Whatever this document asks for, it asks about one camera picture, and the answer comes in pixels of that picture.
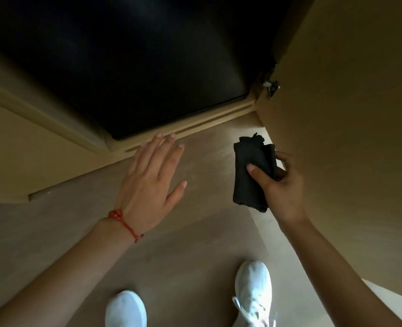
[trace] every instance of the person's left hand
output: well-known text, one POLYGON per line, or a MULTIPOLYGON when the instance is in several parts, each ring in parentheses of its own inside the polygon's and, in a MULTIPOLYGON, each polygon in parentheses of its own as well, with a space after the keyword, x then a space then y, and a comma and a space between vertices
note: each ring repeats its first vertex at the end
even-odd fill
POLYGON ((162 221, 183 197, 187 185, 187 181, 180 182, 168 195, 184 146, 175 147, 164 163, 175 142, 175 133, 166 137, 160 145, 162 140, 162 134, 158 133, 151 142, 138 149, 115 203, 115 209, 121 209, 124 221, 138 235, 162 221))

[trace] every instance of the shoe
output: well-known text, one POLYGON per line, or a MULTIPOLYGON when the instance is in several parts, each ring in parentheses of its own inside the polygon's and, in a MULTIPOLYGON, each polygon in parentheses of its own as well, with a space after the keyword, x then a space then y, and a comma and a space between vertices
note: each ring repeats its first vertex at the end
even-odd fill
POLYGON ((106 327, 147 327, 145 305, 135 292, 120 292, 107 304, 105 322, 106 327))
POLYGON ((233 302, 239 315, 252 326, 269 327, 272 283, 266 265, 262 262, 244 262, 236 275, 235 290, 233 302))

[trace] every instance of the folded black cloth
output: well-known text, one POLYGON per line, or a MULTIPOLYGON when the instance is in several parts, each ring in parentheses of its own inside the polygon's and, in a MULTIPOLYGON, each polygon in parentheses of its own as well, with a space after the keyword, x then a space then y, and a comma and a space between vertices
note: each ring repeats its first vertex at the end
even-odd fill
POLYGON ((265 145, 264 138, 255 133, 253 137, 242 136, 234 144, 236 153, 236 179, 233 202, 266 212, 268 204, 260 185, 249 175, 246 166, 253 164, 274 180, 277 179, 275 145, 265 145))

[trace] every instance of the white shoe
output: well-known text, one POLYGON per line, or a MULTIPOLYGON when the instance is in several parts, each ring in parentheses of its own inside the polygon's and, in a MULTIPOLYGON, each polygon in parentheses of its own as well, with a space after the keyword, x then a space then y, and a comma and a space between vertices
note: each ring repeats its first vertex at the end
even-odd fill
POLYGON ((272 284, 266 265, 251 261, 243 263, 236 275, 235 290, 233 302, 239 315, 252 326, 269 327, 272 284))
POLYGON ((125 290, 113 297, 107 304, 105 326, 147 327, 147 311, 139 295, 125 290))

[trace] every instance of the wooden floor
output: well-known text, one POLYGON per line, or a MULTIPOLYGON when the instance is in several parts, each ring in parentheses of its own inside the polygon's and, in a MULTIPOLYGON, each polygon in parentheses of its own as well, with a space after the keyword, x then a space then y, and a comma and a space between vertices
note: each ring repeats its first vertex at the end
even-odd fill
MULTIPOLYGON (((269 267, 271 317, 310 324, 325 312, 272 214, 232 202, 233 143, 255 132, 251 113, 179 140, 186 145, 173 184, 185 196, 128 251, 86 299, 70 326, 103 326, 108 299, 130 289, 143 298, 149 326, 230 326, 234 276, 245 259, 269 267)), ((30 203, 0 205, 0 306, 77 242, 113 207, 130 160, 36 193, 30 203)))

